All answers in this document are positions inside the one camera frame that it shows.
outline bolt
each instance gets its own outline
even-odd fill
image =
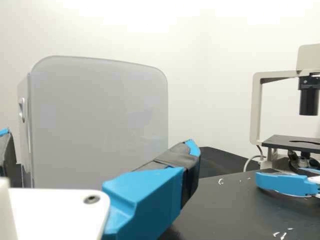
[[[90,196],[87,196],[85,199],[84,199],[84,203],[85,204],[95,204],[96,202],[98,202],[100,200],[100,197],[97,196],[97,195],[90,195]]]

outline white cable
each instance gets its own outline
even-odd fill
[[[260,164],[260,163],[263,162],[263,160],[264,160],[264,158],[265,158],[264,153],[262,152],[261,147],[260,147],[259,145],[256,145],[256,147],[259,149],[260,155],[255,155],[255,156],[249,158],[249,159],[245,162],[244,167],[243,167],[243,171],[244,171],[244,172],[247,171],[247,166],[248,166],[248,164],[250,163],[250,161],[252,161],[252,160],[255,159],[255,158],[260,157],[260,161],[257,161],[257,162]]]
[[[247,171],[247,166],[248,164],[250,163],[250,161],[252,161],[253,159],[255,158],[261,158],[261,155],[255,155],[253,157],[250,157],[244,164],[244,167],[243,167],[243,171],[246,172]]]

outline white panel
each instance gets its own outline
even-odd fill
[[[156,68],[52,56],[29,79],[36,188],[101,189],[168,148],[167,80]]]

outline black tabletop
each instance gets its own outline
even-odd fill
[[[319,226],[319,198],[259,189],[255,171],[249,171],[200,179],[195,194],[160,239],[320,239]]]

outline white paint speck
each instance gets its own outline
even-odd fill
[[[280,239],[281,239],[281,240],[284,240],[286,235],[287,235],[287,233],[285,232],[285,233],[280,237]]]

